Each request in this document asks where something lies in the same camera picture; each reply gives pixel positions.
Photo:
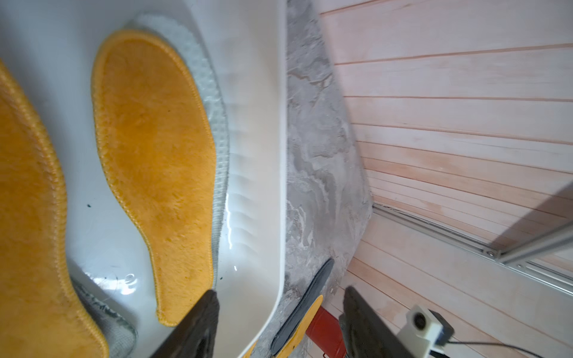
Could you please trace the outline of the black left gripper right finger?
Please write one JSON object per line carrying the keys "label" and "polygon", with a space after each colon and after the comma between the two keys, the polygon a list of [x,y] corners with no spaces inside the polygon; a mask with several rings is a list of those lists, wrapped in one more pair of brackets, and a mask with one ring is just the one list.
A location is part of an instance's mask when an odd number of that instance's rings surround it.
{"label": "black left gripper right finger", "polygon": [[353,286],[343,295],[339,324],[347,357],[403,357],[396,336]]}

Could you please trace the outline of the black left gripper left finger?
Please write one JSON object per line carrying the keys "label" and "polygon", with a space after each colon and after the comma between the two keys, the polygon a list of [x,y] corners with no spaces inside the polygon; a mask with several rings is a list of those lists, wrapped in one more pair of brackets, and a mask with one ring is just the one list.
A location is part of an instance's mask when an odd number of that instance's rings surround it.
{"label": "black left gripper left finger", "polygon": [[209,289],[151,358],[212,358],[219,308],[216,292]]}

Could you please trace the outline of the yellow insole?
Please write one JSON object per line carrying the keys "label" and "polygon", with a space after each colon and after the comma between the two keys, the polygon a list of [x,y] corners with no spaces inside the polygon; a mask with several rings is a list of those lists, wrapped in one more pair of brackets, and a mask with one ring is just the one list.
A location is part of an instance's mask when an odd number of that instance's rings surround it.
{"label": "yellow insole", "polygon": [[178,325],[213,286],[216,147],[180,55],[147,31],[118,31],[94,61],[92,102],[107,183],[143,237],[157,316]]}
{"label": "yellow insole", "polygon": [[277,337],[275,338],[276,343],[278,343],[282,334],[286,334],[287,341],[278,353],[269,353],[267,357],[290,357],[292,355],[294,350],[297,349],[304,339],[306,331],[310,327],[310,323],[322,305],[323,299],[323,295],[318,295],[314,300],[310,300],[307,303],[304,303],[303,300],[298,303],[295,310],[283,324],[281,332],[277,332]]}
{"label": "yellow insole", "polygon": [[107,357],[108,344],[73,288],[67,191],[47,130],[1,69],[1,355]]}

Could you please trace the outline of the white plastic storage box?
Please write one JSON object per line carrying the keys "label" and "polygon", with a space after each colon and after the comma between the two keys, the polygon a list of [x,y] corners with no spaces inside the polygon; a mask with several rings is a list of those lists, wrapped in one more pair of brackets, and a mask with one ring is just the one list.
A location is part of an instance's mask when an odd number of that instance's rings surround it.
{"label": "white plastic storage box", "polygon": [[230,166],[216,291],[216,357],[241,357],[274,315],[284,282],[284,1],[3,1],[1,60],[46,126],[67,185],[70,271],[138,333],[135,357],[170,334],[156,315],[149,251],[111,192],[93,124],[101,43],[140,13],[161,13],[203,43],[228,115]]}

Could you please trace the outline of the red pencil cup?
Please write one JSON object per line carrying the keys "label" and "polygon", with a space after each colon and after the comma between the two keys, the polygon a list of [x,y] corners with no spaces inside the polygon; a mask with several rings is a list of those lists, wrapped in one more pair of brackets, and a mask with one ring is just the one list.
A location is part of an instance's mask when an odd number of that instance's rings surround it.
{"label": "red pencil cup", "polygon": [[310,322],[306,336],[321,349],[324,357],[344,358],[347,355],[340,323],[323,307]]}

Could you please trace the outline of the dark grey insole right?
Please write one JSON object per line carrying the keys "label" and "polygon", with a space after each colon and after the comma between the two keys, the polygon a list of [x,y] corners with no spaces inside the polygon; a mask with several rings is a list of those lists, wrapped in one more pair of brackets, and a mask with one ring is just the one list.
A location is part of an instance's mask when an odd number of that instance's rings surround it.
{"label": "dark grey insole right", "polygon": [[325,286],[333,266],[334,259],[332,257],[328,258],[310,282],[310,286],[295,307],[295,310],[292,311],[273,338],[270,348],[273,357],[277,357],[287,346],[288,340],[294,337],[295,330],[301,325],[304,315],[309,312],[311,305],[319,298],[319,294],[323,286]]}

